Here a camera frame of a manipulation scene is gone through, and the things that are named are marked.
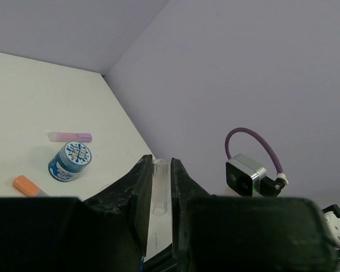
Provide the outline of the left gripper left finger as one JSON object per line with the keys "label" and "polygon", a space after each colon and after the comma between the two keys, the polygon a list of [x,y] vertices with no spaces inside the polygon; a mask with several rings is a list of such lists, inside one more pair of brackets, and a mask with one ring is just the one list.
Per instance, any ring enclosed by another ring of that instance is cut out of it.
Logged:
{"label": "left gripper left finger", "polygon": [[152,174],[152,155],[143,155],[126,175],[84,201],[103,214],[123,215],[142,256],[147,252]]}

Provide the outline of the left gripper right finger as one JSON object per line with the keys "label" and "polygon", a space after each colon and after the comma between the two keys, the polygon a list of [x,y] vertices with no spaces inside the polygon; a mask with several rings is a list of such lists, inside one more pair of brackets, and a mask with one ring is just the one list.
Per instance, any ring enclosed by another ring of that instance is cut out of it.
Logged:
{"label": "left gripper right finger", "polygon": [[172,254],[178,271],[208,271],[214,226],[207,204],[213,197],[188,174],[180,159],[171,159]]}

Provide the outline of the clear plastic pen cap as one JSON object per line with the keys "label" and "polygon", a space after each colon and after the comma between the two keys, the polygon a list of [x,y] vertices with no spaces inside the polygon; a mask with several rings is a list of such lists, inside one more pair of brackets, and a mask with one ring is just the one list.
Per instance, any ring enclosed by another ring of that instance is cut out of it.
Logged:
{"label": "clear plastic pen cap", "polygon": [[152,175],[152,213],[162,216],[167,213],[169,190],[169,161],[155,159]]}

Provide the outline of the blue pen refill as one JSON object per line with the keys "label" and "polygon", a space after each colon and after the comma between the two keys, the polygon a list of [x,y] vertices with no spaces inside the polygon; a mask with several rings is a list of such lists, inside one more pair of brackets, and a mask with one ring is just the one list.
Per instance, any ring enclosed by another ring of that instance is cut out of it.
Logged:
{"label": "blue pen refill", "polygon": [[140,272],[143,272],[144,260],[145,260],[145,257],[144,257],[144,256],[142,256],[142,257],[141,257],[141,266],[140,266]]}

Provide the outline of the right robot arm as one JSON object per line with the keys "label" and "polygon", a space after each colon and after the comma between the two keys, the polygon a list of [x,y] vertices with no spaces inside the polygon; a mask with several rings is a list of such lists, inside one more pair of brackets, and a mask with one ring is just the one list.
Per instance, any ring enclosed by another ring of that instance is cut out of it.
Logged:
{"label": "right robot arm", "polygon": [[340,257],[340,207],[337,204],[322,209],[326,224],[336,244],[336,250]]}

